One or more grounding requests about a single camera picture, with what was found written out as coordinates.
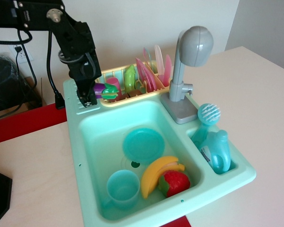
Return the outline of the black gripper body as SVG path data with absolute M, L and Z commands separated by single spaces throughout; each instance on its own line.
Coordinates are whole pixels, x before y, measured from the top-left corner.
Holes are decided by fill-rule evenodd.
M 95 80 L 101 76 L 101 69 L 94 48 L 86 53 L 68 53 L 69 76 L 74 79 L 80 94 L 89 94 L 95 86 Z

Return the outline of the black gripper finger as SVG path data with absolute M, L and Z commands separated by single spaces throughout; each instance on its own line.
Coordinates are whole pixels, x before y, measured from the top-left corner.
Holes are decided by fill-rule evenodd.
M 89 107 L 92 105 L 97 105 L 97 98 L 94 90 L 92 88 L 84 95 L 84 106 Z
M 80 101 L 80 103 L 82 104 L 83 107 L 86 107 L 86 97 L 84 95 L 81 94 L 81 92 L 77 89 L 77 97 Z

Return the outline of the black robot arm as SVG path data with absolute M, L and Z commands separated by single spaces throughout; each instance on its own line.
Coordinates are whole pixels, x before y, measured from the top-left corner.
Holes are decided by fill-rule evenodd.
M 96 48 L 87 23 L 74 20 L 61 0 L 0 0 L 0 28 L 49 31 L 61 50 L 60 61 L 69 68 L 84 107 L 97 104 L 96 79 L 101 76 Z

